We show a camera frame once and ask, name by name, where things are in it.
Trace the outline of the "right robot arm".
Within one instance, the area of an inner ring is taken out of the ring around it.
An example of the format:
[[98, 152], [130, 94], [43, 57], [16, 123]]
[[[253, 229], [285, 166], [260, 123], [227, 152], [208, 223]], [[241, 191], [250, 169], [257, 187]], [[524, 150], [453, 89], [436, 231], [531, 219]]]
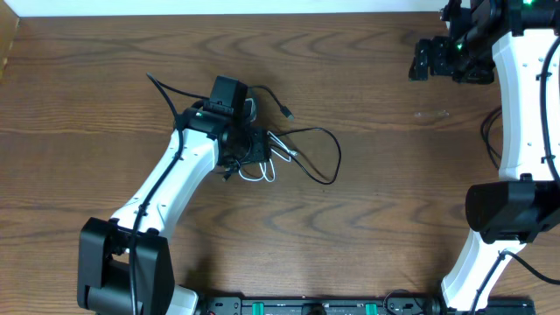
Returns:
[[424, 314], [532, 314], [524, 298], [491, 290], [522, 250], [559, 223], [559, 4], [555, 0], [450, 0], [448, 34], [416, 43], [411, 81], [448, 76], [457, 83], [498, 82], [501, 104], [483, 121], [488, 139], [502, 122], [500, 150], [487, 148], [499, 178], [465, 196], [469, 226], [458, 260]]

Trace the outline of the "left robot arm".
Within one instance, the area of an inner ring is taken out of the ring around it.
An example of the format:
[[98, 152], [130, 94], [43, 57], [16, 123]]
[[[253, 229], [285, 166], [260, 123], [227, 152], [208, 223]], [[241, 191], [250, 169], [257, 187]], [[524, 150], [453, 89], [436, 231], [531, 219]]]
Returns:
[[90, 218], [79, 239], [77, 304], [96, 314], [194, 314], [200, 296], [175, 282], [170, 239], [202, 180], [270, 157], [254, 126], [249, 87], [216, 78], [211, 94], [183, 112], [170, 107], [174, 130], [164, 155], [113, 215]]

